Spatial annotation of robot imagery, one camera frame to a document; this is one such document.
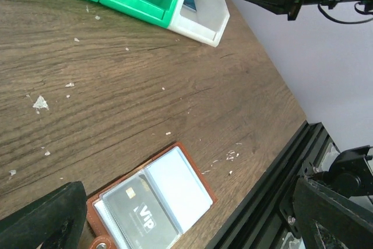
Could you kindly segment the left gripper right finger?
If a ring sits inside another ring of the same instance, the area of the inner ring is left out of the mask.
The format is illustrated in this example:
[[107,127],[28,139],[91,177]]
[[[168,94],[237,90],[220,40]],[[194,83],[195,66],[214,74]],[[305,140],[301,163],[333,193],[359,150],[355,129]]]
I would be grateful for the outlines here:
[[372,212],[314,180],[298,179],[294,211],[306,248],[372,248]]

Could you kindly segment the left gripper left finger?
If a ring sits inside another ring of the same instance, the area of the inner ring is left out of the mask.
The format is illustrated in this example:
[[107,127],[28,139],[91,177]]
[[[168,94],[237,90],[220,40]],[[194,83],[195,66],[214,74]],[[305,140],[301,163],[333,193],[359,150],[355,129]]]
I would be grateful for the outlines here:
[[78,248],[86,201],[81,181],[62,185],[1,220],[1,248]]

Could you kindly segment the brown leather card holder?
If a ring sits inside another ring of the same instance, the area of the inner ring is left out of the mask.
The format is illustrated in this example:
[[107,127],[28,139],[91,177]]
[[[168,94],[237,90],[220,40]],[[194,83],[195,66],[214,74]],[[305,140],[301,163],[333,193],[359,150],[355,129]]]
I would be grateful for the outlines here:
[[87,200],[91,248],[172,248],[216,201],[176,142]]

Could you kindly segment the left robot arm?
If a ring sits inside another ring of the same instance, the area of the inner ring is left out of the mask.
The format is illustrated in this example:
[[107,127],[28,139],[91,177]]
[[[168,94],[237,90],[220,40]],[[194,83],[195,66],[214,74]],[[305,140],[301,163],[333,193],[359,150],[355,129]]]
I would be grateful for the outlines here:
[[[372,213],[351,201],[372,195],[372,156],[342,152],[328,171],[300,177],[295,219],[306,248],[371,248]],[[76,248],[87,215],[80,181],[69,182],[1,220],[2,248]]]

